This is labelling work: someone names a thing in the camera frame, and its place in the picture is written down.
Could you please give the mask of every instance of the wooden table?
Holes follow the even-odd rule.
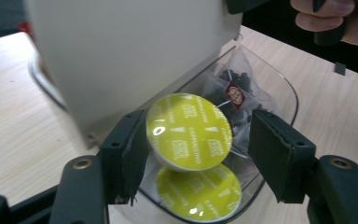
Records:
[[[294,127],[317,149],[358,163],[358,74],[241,27],[242,44],[293,84],[299,98]],[[13,205],[59,182],[62,167],[86,151],[61,111],[35,85],[28,63],[34,46],[24,34],[0,38],[0,194]],[[143,195],[133,207],[110,206],[111,223],[172,222]],[[276,203],[265,186],[234,223],[308,223],[304,204]]]

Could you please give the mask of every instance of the yellow coffee capsule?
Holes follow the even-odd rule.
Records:
[[[230,217],[241,202],[237,177],[223,164],[205,171],[178,173],[162,168],[157,177],[162,204],[193,222],[215,222]]]
[[[146,116],[149,145],[163,165],[175,171],[214,167],[232,142],[224,114],[206,99],[175,93],[155,102]]]

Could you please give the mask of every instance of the plastic bag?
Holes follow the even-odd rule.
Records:
[[[217,74],[206,71],[201,96],[216,105],[231,124],[234,153],[247,157],[250,121],[255,109],[278,110],[275,99],[258,87],[254,72],[241,48]]]

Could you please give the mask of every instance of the transparent bin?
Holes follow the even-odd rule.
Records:
[[[240,50],[245,58],[237,58],[236,62],[233,63],[232,57],[237,55],[237,50]],[[229,50],[225,55],[219,58],[216,62],[207,67],[203,72],[194,77],[189,81],[185,86],[183,86],[178,92],[187,92],[197,95],[202,95],[204,90],[204,85],[207,79],[207,76],[211,73],[218,75],[224,69],[232,69],[233,71],[240,73],[243,68],[243,64],[249,63],[252,69],[252,79],[254,84],[257,85],[255,88],[259,88],[260,91],[254,92],[255,95],[260,94],[260,98],[263,97],[273,97],[273,102],[270,104],[270,101],[265,101],[263,103],[263,108],[273,112],[277,116],[284,119],[287,123],[293,125],[296,119],[296,113],[298,109],[298,98],[296,91],[288,80],[274,69],[271,65],[266,63],[264,60],[253,54],[244,46],[239,46]],[[252,160],[246,154],[247,148],[240,148],[233,145],[231,152],[228,154],[227,158],[223,161],[223,164],[227,166],[231,171],[236,175],[241,184],[241,203],[236,211],[226,217],[224,220],[219,220],[218,222],[230,222],[242,213],[251,205],[252,201],[257,196],[258,192],[261,190],[264,184],[264,179],[261,174],[256,169]],[[158,196],[156,180],[158,171],[160,170],[161,165],[156,161],[153,153],[151,152],[145,167],[145,175],[143,182],[140,187],[140,191],[143,195],[148,198],[152,203],[158,206],[162,211],[169,214],[178,220],[184,221],[185,223],[198,223],[198,222],[189,222],[177,216],[176,214],[170,212],[162,203],[161,199]]]

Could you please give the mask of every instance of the white machine housing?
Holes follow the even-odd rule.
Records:
[[[224,0],[26,0],[36,46],[86,143],[176,91],[236,38]]]

